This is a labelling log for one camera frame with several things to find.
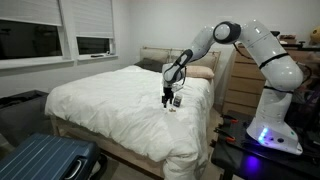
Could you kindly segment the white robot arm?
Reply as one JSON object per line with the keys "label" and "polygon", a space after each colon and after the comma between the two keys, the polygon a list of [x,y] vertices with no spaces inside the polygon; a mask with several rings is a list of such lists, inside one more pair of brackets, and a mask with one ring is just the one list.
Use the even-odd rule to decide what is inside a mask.
{"label": "white robot arm", "polygon": [[173,84],[184,79],[186,65],[204,57],[215,43],[244,45],[265,78],[265,85],[247,134],[260,145],[300,155],[303,148],[296,132],[284,121],[293,91],[303,82],[303,72],[271,31],[258,20],[244,25],[223,21],[203,27],[191,47],[172,63],[162,66],[162,103],[172,102]]}

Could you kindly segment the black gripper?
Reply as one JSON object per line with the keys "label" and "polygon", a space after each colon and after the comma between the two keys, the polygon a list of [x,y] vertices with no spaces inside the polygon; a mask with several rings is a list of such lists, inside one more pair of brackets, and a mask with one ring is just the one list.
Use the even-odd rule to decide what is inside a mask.
{"label": "black gripper", "polygon": [[163,107],[166,108],[166,104],[167,104],[166,98],[169,99],[169,104],[170,105],[172,105],[172,103],[173,103],[173,91],[172,91],[172,88],[171,87],[164,87],[163,88],[163,93],[164,93],[164,96],[162,96],[162,104],[163,104]]}

